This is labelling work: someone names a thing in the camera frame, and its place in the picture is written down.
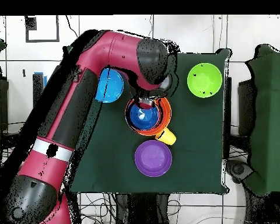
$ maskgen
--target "blue bowl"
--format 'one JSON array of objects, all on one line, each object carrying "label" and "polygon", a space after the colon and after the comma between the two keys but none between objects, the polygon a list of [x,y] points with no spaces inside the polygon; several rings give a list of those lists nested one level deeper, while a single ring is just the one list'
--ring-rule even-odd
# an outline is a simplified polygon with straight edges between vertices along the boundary
[{"label": "blue bowl", "polygon": [[150,109],[141,109],[136,104],[133,104],[129,114],[133,126],[139,130],[152,129],[159,119],[159,112],[156,106]]},{"label": "blue bowl", "polygon": [[124,90],[124,81],[121,75],[113,69],[104,69],[100,74],[96,100],[103,103],[116,101]]}]

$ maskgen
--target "red robot arm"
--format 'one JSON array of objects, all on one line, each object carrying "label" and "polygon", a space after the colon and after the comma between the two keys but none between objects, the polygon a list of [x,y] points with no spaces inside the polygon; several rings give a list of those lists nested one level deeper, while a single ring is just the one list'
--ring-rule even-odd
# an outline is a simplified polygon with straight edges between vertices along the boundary
[{"label": "red robot arm", "polygon": [[122,71],[137,97],[151,99],[152,94],[153,98],[162,96],[158,88],[167,76],[167,57],[167,48],[160,41],[107,30],[97,32],[83,47],[12,181],[5,200],[8,222],[71,224],[66,196],[59,200],[58,192],[101,71],[106,67]]}]

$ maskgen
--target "green bowl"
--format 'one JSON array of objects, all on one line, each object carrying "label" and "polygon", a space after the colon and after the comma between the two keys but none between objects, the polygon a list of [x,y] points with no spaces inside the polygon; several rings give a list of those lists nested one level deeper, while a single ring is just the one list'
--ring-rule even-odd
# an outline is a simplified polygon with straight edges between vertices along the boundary
[{"label": "green bowl", "polygon": [[222,86],[222,74],[213,64],[197,64],[189,72],[187,83],[193,95],[200,98],[211,97]]}]

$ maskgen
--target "yellow cup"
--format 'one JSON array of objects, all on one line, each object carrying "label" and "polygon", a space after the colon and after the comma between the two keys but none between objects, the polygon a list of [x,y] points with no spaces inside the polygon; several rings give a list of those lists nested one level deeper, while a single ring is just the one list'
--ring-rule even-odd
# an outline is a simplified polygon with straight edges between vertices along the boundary
[{"label": "yellow cup", "polygon": [[164,144],[173,145],[176,141],[176,136],[166,127],[162,132],[156,134],[156,140]]}]

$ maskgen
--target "table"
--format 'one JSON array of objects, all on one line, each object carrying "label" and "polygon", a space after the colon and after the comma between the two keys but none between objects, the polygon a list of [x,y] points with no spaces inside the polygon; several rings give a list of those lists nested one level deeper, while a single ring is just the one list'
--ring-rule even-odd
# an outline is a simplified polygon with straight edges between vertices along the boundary
[{"label": "table", "polygon": [[168,128],[177,141],[169,147],[173,162],[166,174],[146,177],[135,165],[136,148],[154,137],[136,134],[125,122],[124,110],[131,95],[124,85],[124,92],[117,101],[103,104],[77,169],[72,192],[226,193],[221,185],[224,86],[222,84],[214,96],[200,99],[189,91],[187,75],[193,66],[209,62],[216,65],[224,77],[229,55],[229,49],[217,54],[178,54],[179,85],[168,98],[172,107]]},{"label": "table", "polygon": [[247,62],[257,96],[248,160],[255,172],[245,183],[257,195],[280,192],[280,52],[274,50],[260,45],[255,58]]}]

